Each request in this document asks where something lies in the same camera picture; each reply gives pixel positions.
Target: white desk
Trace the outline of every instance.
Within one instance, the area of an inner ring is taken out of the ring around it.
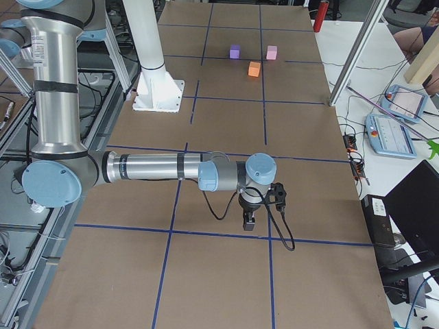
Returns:
[[[325,21],[320,33],[316,34],[317,43],[320,50],[320,55],[324,63],[344,64],[349,51],[357,37],[358,31],[361,28],[360,22],[333,22]],[[370,38],[364,52],[362,53],[357,66],[361,67],[375,67],[382,68],[388,65],[393,65],[404,60],[404,56],[401,53],[398,45],[393,39],[393,36],[389,32],[388,28],[380,23],[375,27],[375,30]],[[408,86],[412,89],[422,88],[421,85],[409,85],[405,82],[403,74],[406,72],[409,65],[405,65],[401,72],[394,79],[392,84],[400,84],[402,86]],[[351,76],[351,86],[359,91],[361,94],[372,97],[381,94],[391,80],[395,71],[399,68],[399,65],[393,66],[383,70],[366,70],[356,68]],[[329,86],[332,89],[332,84],[337,80],[341,66],[335,66],[331,64],[325,65],[325,72],[329,81]],[[337,114],[341,117],[345,117],[348,111],[348,99],[352,95],[348,90],[345,90],[341,97],[338,99],[336,108]],[[348,118],[358,123],[364,123],[366,115],[370,113],[372,107],[365,101],[352,97],[350,102],[350,110]],[[436,107],[429,100],[426,111],[438,113]],[[439,127],[439,118],[424,115],[423,118],[435,127]],[[345,123],[343,118],[339,118],[340,123]],[[361,132],[363,127],[354,123],[348,122],[357,132]],[[416,124],[415,129],[423,133],[426,137],[431,138],[439,136],[439,132],[435,132],[433,129],[425,125],[424,123]],[[352,130],[347,127],[347,133],[351,133]],[[363,180],[363,189],[360,195],[362,198],[366,194],[386,195],[392,188],[394,188],[419,162],[427,159],[430,156],[431,151],[428,150],[428,146],[424,142],[414,142],[416,153],[418,157],[413,160],[405,160],[398,158],[390,158],[385,156],[378,156],[370,147],[368,139],[364,140],[364,135],[357,135],[357,146],[359,152],[364,155],[366,166],[365,172],[370,185],[367,185]],[[435,157],[430,163],[439,170],[439,157]],[[413,251],[410,247],[404,246],[409,254]],[[438,298],[439,287],[433,280],[429,281],[430,286],[434,290],[430,293],[430,296]],[[405,325],[407,314],[410,306],[407,304],[393,305],[389,303],[389,307],[392,316],[401,326]],[[432,328],[439,328],[439,302],[433,300],[427,300],[427,310],[416,309],[418,317],[413,317],[410,322],[410,328],[422,328],[423,326],[431,326]],[[429,317],[425,321],[421,321],[420,318],[424,315]]]

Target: blue cable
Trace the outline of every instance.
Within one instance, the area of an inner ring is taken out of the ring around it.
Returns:
[[[418,295],[419,295],[420,290],[425,286],[425,284],[427,283],[427,281],[428,281],[429,279],[431,279],[432,277],[433,277],[433,276],[429,276],[428,278],[425,278],[424,281],[423,281],[423,283],[421,283],[421,284],[419,285],[419,288],[418,288],[418,290],[416,291],[416,295],[414,296],[413,303],[412,303],[412,307],[410,308],[409,316],[407,317],[407,322],[405,323],[405,327],[404,327],[404,329],[408,329],[408,328],[409,328],[410,318],[411,318],[411,316],[412,316],[412,312],[413,312],[413,310],[414,310],[414,305],[416,304],[416,300],[418,299]]]

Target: blue joint cap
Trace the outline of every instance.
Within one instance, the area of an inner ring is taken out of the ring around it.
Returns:
[[[16,0],[16,2],[31,9],[49,9],[59,5],[64,0]]]
[[[0,27],[6,27],[10,29],[25,26],[26,25],[21,21],[21,19],[8,19],[7,21],[3,21],[0,23]]]
[[[14,41],[8,39],[0,39],[0,49],[11,59],[17,56],[21,50]]]
[[[22,184],[31,199],[48,208],[71,204],[82,192],[76,174],[56,161],[39,160],[31,163],[23,172]]]
[[[94,31],[84,31],[79,37],[80,41],[104,41],[107,37],[106,29],[96,29]]]
[[[247,175],[260,185],[270,185],[276,176],[276,163],[265,153],[256,153],[247,159]]]
[[[212,161],[198,165],[198,188],[201,191],[216,191],[218,188],[218,170]]]

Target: black monitor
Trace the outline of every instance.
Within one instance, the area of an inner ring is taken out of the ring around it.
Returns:
[[[414,252],[421,253],[421,260],[439,256],[439,173],[428,161],[418,164],[383,201]]]

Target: cube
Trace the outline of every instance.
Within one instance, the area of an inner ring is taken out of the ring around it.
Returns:
[[[277,46],[268,46],[267,47],[267,59],[275,60],[277,56]]]
[[[239,45],[231,45],[230,46],[230,58],[233,60],[239,59],[239,51],[241,50],[241,46]]]
[[[250,65],[248,66],[248,75],[250,77],[258,77],[260,71],[261,71],[261,63],[250,62]]]

